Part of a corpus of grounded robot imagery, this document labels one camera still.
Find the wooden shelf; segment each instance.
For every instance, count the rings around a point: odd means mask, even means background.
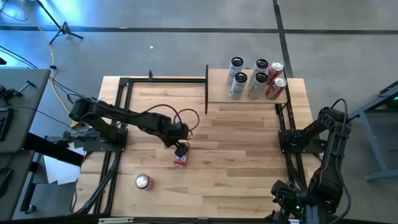
[[[248,78],[250,78],[252,70],[243,69]],[[249,83],[246,84],[240,100],[232,100],[229,97],[231,85],[227,84],[228,69],[209,69],[208,72],[208,101],[209,103],[286,103],[287,97],[285,90],[275,100],[270,100],[266,97],[265,87],[264,92],[257,100],[249,99]]]

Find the tripod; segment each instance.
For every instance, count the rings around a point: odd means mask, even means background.
[[[50,17],[51,20],[55,23],[55,25],[57,25],[57,27],[59,28],[57,34],[55,34],[55,36],[51,39],[50,44],[52,44],[52,42],[60,35],[61,32],[62,32],[62,35],[63,35],[63,34],[69,34],[69,35],[72,35],[72,36],[74,36],[74,37],[77,37],[77,38],[83,40],[83,37],[82,37],[82,36],[70,32],[67,22],[64,22],[64,23],[62,24],[62,27],[60,27],[59,24],[55,21],[55,19],[54,19],[54,18],[51,16],[51,14],[48,12],[48,10],[46,10],[46,8],[43,6],[43,4],[42,4],[39,0],[36,0],[36,1],[37,1],[37,3],[44,9],[45,13],[47,13],[47,15],[49,15],[49,17]]]

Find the desk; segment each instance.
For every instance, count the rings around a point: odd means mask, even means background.
[[[14,106],[26,106],[37,109],[49,75],[50,70],[45,69],[0,69],[0,85],[3,85],[7,89],[15,88],[18,90],[25,85],[25,80],[30,80],[36,85],[36,88],[28,87],[22,92],[22,97],[13,97],[9,102]],[[15,108],[14,117],[6,139],[4,142],[0,142],[1,168],[6,166],[12,152],[16,152],[22,148],[34,116],[34,110]],[[34,151],[23,151],[15,155],[10,166],[14,172],[7,193],[0,198],[0,220],[10,220],[12,218],[33,155]]]
[[[104,77],[99,99],[114,104],[119,78]],[[304,80],[288,82],[296,126],[304,128],[312,122]],[[287,180],[287,170],[279,148],[275,105],[209,102],[205,114],[204,95],[203,83],[134,84],[130,110],[144,111],[161,103],[177,111],[192,108],[200,115],[200,125],[189,141],[186,168],[173,166],[174,148],[167,149],[157,137],[127,127],[129,137],[119,166],[112,216],[264,218],[279,209],[272,203],[270,189],[276,180]],[[154,111],[174,117],[169,108]],[[181,117],[189,126],[197,120],[190,112]],[[98,185],[103,156],[94,152],[82,165],[76,210]],[[311,177],[320,163],[311,154],[302,157],[307,177]],[[151,191],[135,186],[141,173],[154,178]]]

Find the yellow cable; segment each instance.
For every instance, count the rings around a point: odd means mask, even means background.
[[[47,42],[47,45],[49,46],[50,52],[51,52],[51,65],[54,65],[54,53],[52,51],[52,47],[51,44],[47,38],[47,36],[45,35],[44,31],[42,30],[41,26],[39,25],[39,23],[35,20],[34,16],[28,11],[26,10],[25,6],[23,5],[23,3],[21,3],[20,1],[18,1],[19,5],[23,8],[23,10],[25,11],[25,13],[29,16],[29,18],[36,24],[37,28],[39,28],[39,30],[41,31],[41,33],[44,36],[45,41]],[[52,87],[52,91],[55,93],[55,96],[58,98],[58,100],[60,100],[63,108],[67,111],[67,113],[69,114],[69,110],[67,108],[67,106],[65,105],[65,102],[63,102],[63,100],[61,99],[61,97],[59,96],[57,90],[54,87],[54,81],[53,79],[55,78],[55,72],[54,69],[51,69],[51,87]]]

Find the gray desk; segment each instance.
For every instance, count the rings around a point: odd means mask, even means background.
[[[45,69],[0,69],[0,85],[7,89],[19,89],[25,85],[25,80],[30,80],[36,88],[28,87],[22,92],[22,97],[9,100],[11,105],[26,106],[37,109],[44,88],[50,75],[50,70]],[[14,117],[4,142],[0,142],[0,168],[5,167],[12,152],[22,148],[26,134],[35,116],[34,110],[14,108]],[[34,151],[23,151],[15,155],[10,168],[14,171],[9,183],[7,193],[0,198],[0,221],[10,220],[24,186],[29,171]]]

